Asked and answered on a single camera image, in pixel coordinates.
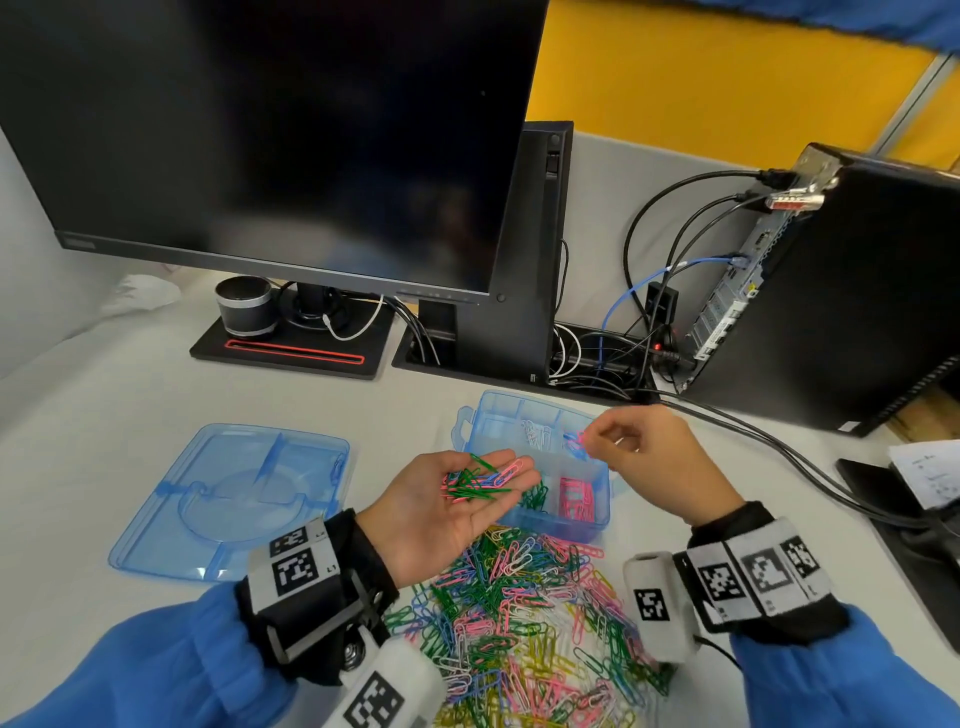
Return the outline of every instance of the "blue fabric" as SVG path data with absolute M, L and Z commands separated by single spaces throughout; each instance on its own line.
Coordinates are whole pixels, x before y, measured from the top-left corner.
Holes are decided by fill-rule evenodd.
M 960 52 L 957 0 L 695 0 L 700 5 L 798 20 L 935 51 Z
M 847 607 L 851 626 L 810 647 L 731 639 L 753 728 L 960 726 L 960 708 L 894 654 L 876 625 Z
M 297 686 L 264 668 L 240 621 L 233 585 L 117 624 L 42 702 L 9 728 L 259 728 Z

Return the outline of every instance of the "blue plastic lid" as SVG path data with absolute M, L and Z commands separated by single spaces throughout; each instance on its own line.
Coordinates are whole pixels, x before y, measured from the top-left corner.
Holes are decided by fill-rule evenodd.
M 247 554 L 343 502 L 346 440 L 254 425 L 207 425 L 110 550 L 115 569 L 238 581 Z

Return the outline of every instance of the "hand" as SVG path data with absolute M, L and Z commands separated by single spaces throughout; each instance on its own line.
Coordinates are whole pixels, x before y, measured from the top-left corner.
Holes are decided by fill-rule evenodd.
M 690 525 L 715 521 L 744 503 L 686 421 L 662 404 L 607 410 L 584 431 L 584 448 Z
M 482 456 L 498 470 L 516 460 L 509 449 Z M 440 489 L 444 477 L 464 468 L 481 467 L 466 452 L 418 455 L 400 471 L 376 502 L 357 515 L 357 523 L 380 555 L 398 589 L 436 576 L 503 514 L 517 505 L 524 491 L 540 482 L 529 457 L 505 487 L 510 493 L 494 500 L 454 503 Z

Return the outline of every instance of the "black cylindrical cup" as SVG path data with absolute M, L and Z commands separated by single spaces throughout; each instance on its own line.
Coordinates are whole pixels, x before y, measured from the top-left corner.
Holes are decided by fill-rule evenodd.
M 228 333 L 242 339 L 274 332 L 279 312 L 274 285 L 258 276 L 236 276 L 217 283 L 217 305 Z

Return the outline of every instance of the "black monitor screen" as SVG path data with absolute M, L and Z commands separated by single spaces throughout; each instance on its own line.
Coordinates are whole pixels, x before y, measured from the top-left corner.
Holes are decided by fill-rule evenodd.
M 61 234 L 487 292 L 546 5 L 4 0 L 0 128 Z

